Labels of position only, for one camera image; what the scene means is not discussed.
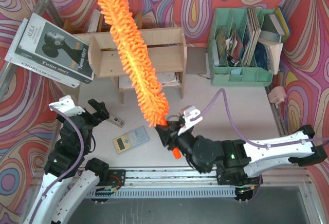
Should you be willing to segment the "black and white stapler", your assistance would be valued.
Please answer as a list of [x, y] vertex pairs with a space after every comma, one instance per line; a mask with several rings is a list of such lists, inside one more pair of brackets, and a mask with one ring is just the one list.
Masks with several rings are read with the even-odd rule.
[[109, 122], [110, 124], [113, 124], [119, 128], [123, 128], [124, 125], [125, 125], [125, 122], [118, 118], [117, 116], [115, 115], [112, 115], [112, 114], [109, 114], [109, 118], [106, 120], [107, 122]]

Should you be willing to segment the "orange microfiber duster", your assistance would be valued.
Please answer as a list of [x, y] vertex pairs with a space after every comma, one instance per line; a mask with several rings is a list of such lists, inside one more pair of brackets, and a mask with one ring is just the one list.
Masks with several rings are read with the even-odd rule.
[[152, 67], [147, 45], [129, 11], [127, 0], [97, 0], [117, 46], [123, 70], [129, 75], [144, 119], [163, 140], [169, 133], [168, 101]]

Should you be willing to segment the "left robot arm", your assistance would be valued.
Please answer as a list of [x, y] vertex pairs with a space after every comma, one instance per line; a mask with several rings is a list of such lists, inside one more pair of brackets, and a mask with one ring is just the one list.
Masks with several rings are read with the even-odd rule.
[[70, 95], [50, 103], [49, 109], [63, 124], [61, 137], [48, 155], [39, 192], [24, 223], [67, 223], [93, 187], [109, 182], [109, 165], [93, 158], [74, 186], [67, 188], [95, 144], [93, 128], [109, 118], [104, 102], [90, 99], [88, 103], [93, 114], [75, 105]]

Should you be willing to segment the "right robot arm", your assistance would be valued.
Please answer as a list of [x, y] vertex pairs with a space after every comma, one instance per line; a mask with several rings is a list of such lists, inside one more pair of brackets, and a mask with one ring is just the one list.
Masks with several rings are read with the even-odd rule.
[[213, 141], [201, 135], [193, 136], [191, 128], [179, 133], [181, 128], [178, 121], [155, 127], [163, 146], [176, 158], [183, 155], [188, 165], [200, 174], [216, 169], [219, 185], [262, 184], [261, 174], [270, 169], [288, 164], [310, 166], [327, 158], [324, 147], [312, 142], [315, 133], [310, 125], [289, 136], [251, 143], [242, 139]]

